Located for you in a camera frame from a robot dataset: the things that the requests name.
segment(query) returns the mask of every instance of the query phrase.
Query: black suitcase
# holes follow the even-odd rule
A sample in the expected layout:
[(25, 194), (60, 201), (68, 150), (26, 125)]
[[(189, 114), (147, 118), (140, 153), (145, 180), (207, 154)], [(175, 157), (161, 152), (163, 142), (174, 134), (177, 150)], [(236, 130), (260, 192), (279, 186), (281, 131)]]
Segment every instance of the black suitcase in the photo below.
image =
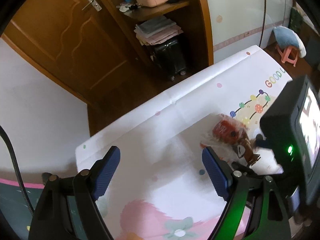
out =
[(186, 74), (187, 65), (179, 36), (174, 36), (164, 43), (147, 47), (153, 62), (166, 73), (170, 80), (173, 81), (177, 74)]

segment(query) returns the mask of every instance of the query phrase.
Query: door handle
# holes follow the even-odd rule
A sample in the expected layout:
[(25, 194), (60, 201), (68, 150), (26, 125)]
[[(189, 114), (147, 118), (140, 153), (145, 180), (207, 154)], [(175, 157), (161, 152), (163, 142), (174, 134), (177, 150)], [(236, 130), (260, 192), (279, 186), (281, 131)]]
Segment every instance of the door handle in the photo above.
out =
[(100, 4), (98, 4), (96, 0), (88, 0), (88, 1), (89, 1), (89, 3), (82, 8), (82, 11), (83, 11), (84, 9), (86, 9), (90, 4), (91, 4), (97, 11), (100, 11), (100, 10), (102, 9), (102, 7), (100, 6)]
[(91, 2), (89, 2), (86, 6), (84, 6), (83, 8), (82, 8), (82, 11), (84, 10), (84, 9), (86, 9), (90, 4), (92, 4), (94, 1), (91, 1)]

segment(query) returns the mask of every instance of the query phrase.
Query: wooden door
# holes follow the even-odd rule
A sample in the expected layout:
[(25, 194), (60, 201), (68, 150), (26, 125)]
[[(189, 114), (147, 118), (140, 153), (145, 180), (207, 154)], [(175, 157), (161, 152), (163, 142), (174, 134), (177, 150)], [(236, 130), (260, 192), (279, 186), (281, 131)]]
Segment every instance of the wooden door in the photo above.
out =
[(92, 5), (82, 10), (87, 0), (27, 0), (4, 34), (79, 98), (105, 106), (102, 101), (113, 89), (130, 79), (138, 82), (139, 75), (148, 77), (113, 17), (97, 2), (100, 11)]

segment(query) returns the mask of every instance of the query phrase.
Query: pink stripe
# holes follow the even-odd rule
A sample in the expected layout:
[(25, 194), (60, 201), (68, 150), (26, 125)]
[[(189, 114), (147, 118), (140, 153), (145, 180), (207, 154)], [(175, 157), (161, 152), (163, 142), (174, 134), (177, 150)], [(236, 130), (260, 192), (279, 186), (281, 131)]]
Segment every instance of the pink stripe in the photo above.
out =
[[(284, 21), (282, 20), (282, 21), (279, 21), (279, 22), (276, 22), (276, 23), (271, 23), (271, 24), (265, 25), (264, 29), (266, 30), (266, 29), (269, 29), (271, 27), (282, 25), (283, 22)], [(259, 33), (261, 31), (262, 31), (262, 27), (259, 27), (259, 28), (253, 29), (251, 31), (248, 31), (248, 32), (245, 32), (245, 33), (241, 33), (240, 35), (234, 36), (234, 37), (232, 37), (232, 38), (230, 38), (230, 39), (228, 39), (226, 41), (223, 41), (223, 42), (220, 42), (217, 45), (214, 45), (213, 46), (213, 51), (217, 51), (219, 49), (222, 49), (222, 48), (224, 48), (224, 47), (226, 47), (226, 46), (228, 46), (228, 45), (230, 45), (230, 44), (232, 44), (232, 43), (234, 43), (236, 41), (242, 40), (242, 39), (244, 39), (246, 37), (249, 37), (249, 36), (251, 36), (253, 34), (256, 34), (256, 33)]]
[[(19, 187), (19, 183), (12, 180), (0, 179), (0, 183)], [(42, 184), (34, 184), (34, 183), (23, 183), (26, 188), (44, 188)]]

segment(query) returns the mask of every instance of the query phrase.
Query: pink stool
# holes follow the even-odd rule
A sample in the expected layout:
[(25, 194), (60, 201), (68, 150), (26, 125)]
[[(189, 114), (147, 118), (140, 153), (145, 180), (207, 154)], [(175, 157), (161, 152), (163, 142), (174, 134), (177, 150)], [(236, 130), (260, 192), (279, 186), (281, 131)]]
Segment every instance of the pink stool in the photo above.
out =
[[(287, 48), (284, 49), (284, 52), (281, 51), (279, 45), (276, 45), (276, 49), (278, 50), (280, 56), (281, 56), (281, 62), (285, 63), (286, 61), (289, 63), (292, 63), (293, 66), (296, 66), (297, 60), (298, 60), (298, 55), (299, 55), (299, 50), (294, 47), (294, 46), (288, 46)], [(292, 56), (295, 59), (289, 59), (289, 55), (292, 54)]]

